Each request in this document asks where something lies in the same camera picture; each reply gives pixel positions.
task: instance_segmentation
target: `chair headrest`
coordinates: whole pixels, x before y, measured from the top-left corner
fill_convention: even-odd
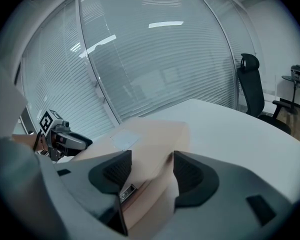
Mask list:
[[[258,70],[260,63],[256,56],[248,53],[242,53],[241,56],[240,69],[242,72]]]

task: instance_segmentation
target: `device on stand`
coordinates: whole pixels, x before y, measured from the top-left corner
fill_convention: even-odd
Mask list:
[[[48,145],[48,156],[52,161],[57,162],[64,156],[76,156],[93,143],[91,139],[72,132],[70,123],[63,120],[54,110],[48,109],[39,124]]]
[[[288,112],[296,115],[298,114],[298,112],[295,109],[295,96],[296,96],[297,88],[300,88],[300,65],[291,66],[291,76],[283,75],[282,78],[284,80],[293,82],[292,102],[291,102],[291,108],[288,109]]]

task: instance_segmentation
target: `small side table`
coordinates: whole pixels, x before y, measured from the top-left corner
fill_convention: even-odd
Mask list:
[[[291,102],[291,108],[288,109],[288,111],[291,114],[296,115],[296,114],[298,114],[298,111],[295,109],[295,96],[296,96],[297,85],[300,85],[300,81],[294,80],[290,75],[283,75],[282,78],[284,80],[288,80],[288,81],[294,83],[294,85],[293,85],[293,97],[292,97],[292,102]]]

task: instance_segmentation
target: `white table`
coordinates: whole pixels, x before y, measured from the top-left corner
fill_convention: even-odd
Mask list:
[[[188,123],[190,153],[250,169],[290,202],[300,200],[300,142],[274,126],[236,110],[196,99],[147,118]],[[173,178],[151,210],[130,230],[130,236],[150,239],[171,217],[176,196],[178,185]]]

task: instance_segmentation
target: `wooden floor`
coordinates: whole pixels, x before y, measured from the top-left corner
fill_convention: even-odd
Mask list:
[[[297,114],[291,114],[282,108],[277,119],[287,124],[291,129],[291,136],[300,141],[300,108],[296,107],[295,109]]]

